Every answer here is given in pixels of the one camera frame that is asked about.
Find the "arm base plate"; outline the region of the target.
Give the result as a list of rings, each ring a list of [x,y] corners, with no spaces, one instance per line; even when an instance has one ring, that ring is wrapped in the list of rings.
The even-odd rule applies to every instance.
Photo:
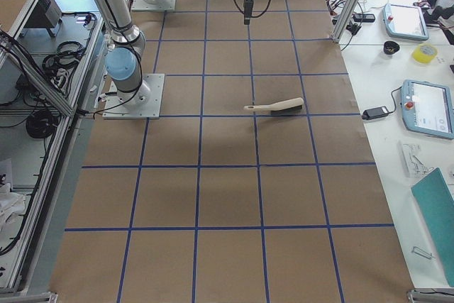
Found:
[[[128,102],[133,93],[119,92],[106,99],[105,119],[158,119],[165,83],[164,74],[144,74],[138,93]]]
[[[176,0],[133,0],[133,12],[174,11]]]

